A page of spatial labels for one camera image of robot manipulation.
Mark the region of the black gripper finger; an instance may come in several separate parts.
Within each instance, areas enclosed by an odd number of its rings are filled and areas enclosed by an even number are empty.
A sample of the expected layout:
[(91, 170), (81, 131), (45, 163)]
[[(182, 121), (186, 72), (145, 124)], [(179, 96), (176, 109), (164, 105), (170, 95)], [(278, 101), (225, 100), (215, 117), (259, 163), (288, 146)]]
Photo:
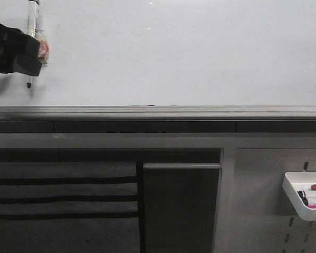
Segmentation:
[(39, 76), (42, 63), (28, 55), (16, 55), (8, 62), (4, 73), (21, 73), (28, 76)]
[(28, 55), (37, 57), (40, 42), (34, 37), (24, 34), (18, 28), (6, 27), (4, 35), (4, 56)]

